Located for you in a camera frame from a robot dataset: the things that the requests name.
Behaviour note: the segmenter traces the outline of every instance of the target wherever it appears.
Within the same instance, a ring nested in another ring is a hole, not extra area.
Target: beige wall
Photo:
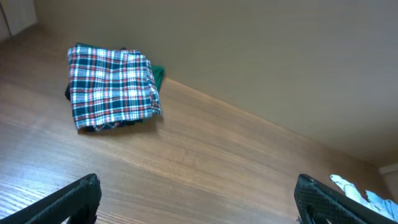
[[[386,181],[395,202],[398,203],[398,171],[384,174],[384,180]]]
[[[3,13],[0,11],[0,42],[9,38],[9,32],[6,24],[6,20],[4,19]]]
[[[36,0],[36,8],[71,40],[142,50],[170,78],[356,157],[386,165],[380,156],[398,149],[396,0]]]
[[[37,22],[34,0],[0,0],[0,2],[6,13],[12,35],[18,34]]]

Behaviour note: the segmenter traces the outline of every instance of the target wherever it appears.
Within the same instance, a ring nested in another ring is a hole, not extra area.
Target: folded clothing
[[[150,61],[136,50],[77,45],[68,51],[70,98],[78,129],[115,128],[161,114]]]
[[[102,47],[97,47],[94,45],[90,45],[90,44],[84,44],[84,43],[76,43],[76,47],[92,47],[95,49],[104,49]],[[133,50],[133,54],[136,55],[140,55],[140,51],[138,50]],[[162,82],[163,82],[163,77],[164,77],[164,67],[160,66],[160,65],[151,65],[151,69],[152,69],[152,74],[154,75],[154,80],[155,80],[155,84],[156,84],[156,89],[157,91],[160,91],[160,87],[162,86]],[[69,90],[69,84],[65,90],[65,97],[70,101],[70,90]]]

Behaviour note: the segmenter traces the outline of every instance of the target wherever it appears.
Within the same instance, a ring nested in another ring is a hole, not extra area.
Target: wooden floor
[[[33,27],[0,47],[0,218],[89,173],[98,223],[295,223],[300,173],[391,197],[374,166],[168,79],[162,117],[77,133],[71,44]]]

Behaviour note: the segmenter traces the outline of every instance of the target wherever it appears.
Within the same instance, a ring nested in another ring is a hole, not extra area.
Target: folded plaid cloth
[[[115,128],[161,114],[150,61],[139,51],[76,46],[69,49],[68,61],[78,129]]]

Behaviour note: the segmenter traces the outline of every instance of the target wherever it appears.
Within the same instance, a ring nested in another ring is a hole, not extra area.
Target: black plastic object
[[[294,198],[303,224],[397,224],[306,174],[299,175]]]
[[[70,86],[68,84],[67,89],[65,90],[65,97],[70,101]]]
[[[94,224],[101,200],[97,175],[87,176],[0,220],[0,224],[61,223]]]

